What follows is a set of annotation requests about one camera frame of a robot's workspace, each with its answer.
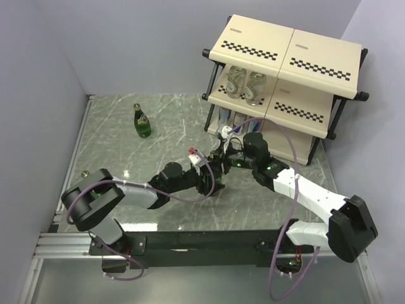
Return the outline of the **Red Bull can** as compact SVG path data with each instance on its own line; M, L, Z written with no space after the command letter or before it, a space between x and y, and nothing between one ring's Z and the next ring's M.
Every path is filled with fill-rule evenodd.
M247 115L239 112L235 112L234 122L232 128L234 129L234 134L241 135L244 132L244 122L247 119Z

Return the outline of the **light blue drink can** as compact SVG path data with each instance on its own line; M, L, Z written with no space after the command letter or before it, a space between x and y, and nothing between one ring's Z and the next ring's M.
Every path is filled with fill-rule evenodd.
M231 113L232 113L231 110L224 107L219 107L218 130L221 130L223 127L228 126Z

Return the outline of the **clear glass bottle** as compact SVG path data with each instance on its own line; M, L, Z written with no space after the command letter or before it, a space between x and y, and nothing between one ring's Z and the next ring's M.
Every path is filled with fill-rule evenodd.
M246 73L246 69L244 68L238 66L230 67L226 85L226 92L228 97L233 99L240 97L244 88Z
M259 105L266 87L266 75L251 72L247 80L245 99L251 106Z

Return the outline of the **silver can red tab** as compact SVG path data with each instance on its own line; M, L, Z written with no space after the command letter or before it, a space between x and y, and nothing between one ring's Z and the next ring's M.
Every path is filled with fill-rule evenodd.
M262 119L259 117L250 117L247 119L247 133L259 132L261 128Z

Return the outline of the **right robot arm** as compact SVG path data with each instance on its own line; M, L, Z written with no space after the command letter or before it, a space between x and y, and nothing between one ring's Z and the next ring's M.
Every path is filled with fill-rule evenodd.
M320 223L290 221L278 237L282 251L291 253L302 245L319 246L330 248L341 260L353 263L377 238L378 231L364 199L333 193L295 173L270 154L260 133L247 133L240 149L231 146L230 128L222 128L218 137L225 174L232 167L249 169L258 184L296 199L321 219Z

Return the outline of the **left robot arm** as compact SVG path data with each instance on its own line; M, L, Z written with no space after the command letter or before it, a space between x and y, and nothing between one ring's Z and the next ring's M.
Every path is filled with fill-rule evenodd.
M191 165L187 171L181 164L170 162L149 182L131 184L102 168L67 189L61 195L61 201L67 209L67 222L81 232L93 233L98 247L104 244L111 254L117 255L130 252L125 231L110 215L118 204L155 210L170 201L168 194L192 187L205 198L225 187L222 175L222 165L217 161Z

